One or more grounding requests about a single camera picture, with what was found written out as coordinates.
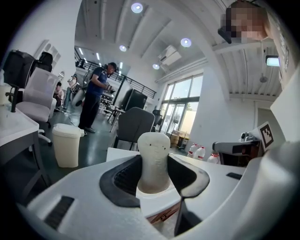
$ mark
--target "chair seat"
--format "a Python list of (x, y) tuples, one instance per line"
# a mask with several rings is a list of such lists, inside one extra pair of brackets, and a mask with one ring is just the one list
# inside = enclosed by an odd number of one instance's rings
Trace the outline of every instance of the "chair seat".
[(49, 119), (50, 109), (46, 106), (31, 102), (20, 102), (16, 105), (16, 108), (34, 121), (47, 122)]

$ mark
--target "tree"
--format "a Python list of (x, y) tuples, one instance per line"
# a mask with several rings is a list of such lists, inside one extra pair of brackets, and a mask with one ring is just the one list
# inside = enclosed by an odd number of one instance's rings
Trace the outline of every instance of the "tree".
[(187, 111), (192, 111), (193, 109), (192, 109), (192, 107), (191, 107), (191, 104), (190, 103), (188, 103), (187, 104)]

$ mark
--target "trash can lid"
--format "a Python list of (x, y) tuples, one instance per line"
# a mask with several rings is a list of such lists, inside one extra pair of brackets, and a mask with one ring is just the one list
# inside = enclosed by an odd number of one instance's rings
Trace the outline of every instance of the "trash can lid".
[(58, 123), (54, 125), (52, 134), (61, 137), (76, 138), (84, 136), (84, 130), (80, 129), (79, 127)]

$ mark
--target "man in dark blue shirt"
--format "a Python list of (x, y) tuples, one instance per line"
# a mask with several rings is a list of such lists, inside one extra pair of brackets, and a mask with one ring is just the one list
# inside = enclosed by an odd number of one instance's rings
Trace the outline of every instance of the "man in dark blue shirt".
[(107, 67), (98, 67), (94, 70), (85, 94), (84, 105), (80, 115), (79, 128), (88, 132), (94, 133), (95, 130), (91, 128), (99, 109), (100, 98), (104, 90), (109, 85), (106, 85), (108, 75), (116, 71), (117, 65), (111, 62)]

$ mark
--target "person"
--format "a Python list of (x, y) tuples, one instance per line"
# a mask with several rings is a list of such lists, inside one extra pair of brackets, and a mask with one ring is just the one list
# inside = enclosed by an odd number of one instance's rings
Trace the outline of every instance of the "person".
[(221, 25), (231, 37), (274, 40), (279, 54), (279, 80), (284, 89), (300, 61), (299, 48), (278, 17), (253, 2), (240, 0), (231, 4)]
[(98, 67), (94, 70), (85, 94), (85, 101), (80, 115), (80, 122), (78, 125), (80, 129), (95, 133), (95, 130), (92, 129), (91, 126), (97, 116), (100, 98), (103, 91), (110, 88), (109, 85), (106, 85), (108, 75), (113, 74), (116, 69), (117, 65), (114, 62), (111, 62), (104, 67)]
[(58, 82), (54, 90), (53, 98), (56, 99), (56, 107), (61, 106), (62, 100), (64, 99), (64, 91), (61, 89), (61, 82)]
[(69, 104), (69, 100), (70, 100), (70, 94), (72, 92), (72, 90), (76, 87), (77, 85), (77, 75), (74, 74), (72, 76), (71, 80), (68, 80), (68, 87), (67, 87), (67, 92), (66, 92), (66, 98), (64, 101), (64, 106), (63, 109), (67, 109), (68, 108), (68, 104)]

